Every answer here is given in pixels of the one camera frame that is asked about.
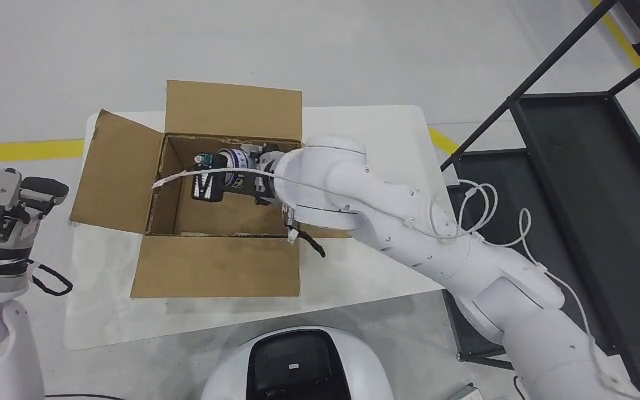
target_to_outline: table top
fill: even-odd
[[[117,113],[160,132],[164,112]],[[85,156],[97,114],[87,121]],[[311,107],[303,140],[322,134],[365,143],[372,171],[426,193],[446,191],[422,111],[414,106]],[[437,201],[447,211],[445,195]],[[131,299],[142,235],[76,224],[65,346],[86,349],[439,290],[432,280],[353,239],[319,239],[327,258],[301,246],[295,298]]]

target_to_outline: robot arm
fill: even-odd
[[[317,138],[285,154],[275,175],[285,178],[275,180],[276,195],[296,221],[347,230],[449,290],[469,322],[505,347],[532,399],[640,396],[626,378],[603,376],[606,356],[560,311],[564,297],[543,266],[477,233],[457,235],[427,195],[377,179],[362,145]]]
[[[40,221],[68,191],[53,179],[23,180],[13,169],[0,170],[0,399],[44,399],[29,316],[14,299],[29,288],[29,255]]]

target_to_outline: open cardboard box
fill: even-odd
[[[100,112],[71,220],[144,234],[131,297],[298,296],[298,244],[287,242],[279,206],[231,193],[195,201],[191,177],[151,185],[199,152],[288,151],[301,139],[299,91],[169,81],[164,134]]]

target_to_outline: concrete floor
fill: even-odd
[[[87,117],[100,108],[162,110],[166,79],[298,88],[308,106],[415,104],[430,124],[479,122],[584,18],[589,4],[4,1],[0,140],[80,138]],[[598,26],[533,91],[602,90],[631,70]],[[640,110],[629,107],[640,104],[637,85],[621,97],[640,126]],[[504,146],[500,135],[488,140],[485,146]],[[74,187],[80,160],[11,166]],[[63,272],[70,205],[46,221],[33,254]],[[48,393],[196,399],[220,357],[244,341],[274,328],[323,324],[373,347],[397,399],[444,399],[470,381],[487,399],[518,398],[513,373],[455,360],[438,292],[76,352],[62,347],[64,299],[37,290],[22,299],[33,317]]]

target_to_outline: yellow floor line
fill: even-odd
[[[33,161],[82,157],[83,139],[0,143],[0,161]]]
[[[446,137],[439,130],[429,127],[429,133],[431,134],[431,141],[433,142],[433,145],[445,153],[452,154],[458,148],[458,144],[456,142]]]
[[[437,129],[429,128],[429,133],[434,146],[445,153],[451,154],[458,148],[454,141]],[[83,146],[83,139],[0,143],[0,162],[77,158],[82,157]]]
[[[591,4],[595,7],[600,4],[600,0],[591,0]],[[622,51],[627,55],[627,57],[629,57],[633,66],[640,68],[640,56],[638,56],[636,50],[631,46],[629,39],[627,39],[627,36],[613,19],[611,13],[607,13],[602,17],[602,22],[611,33],[611,36],[613,36],[616,43],[618,43],[618,46],[620,46]]]

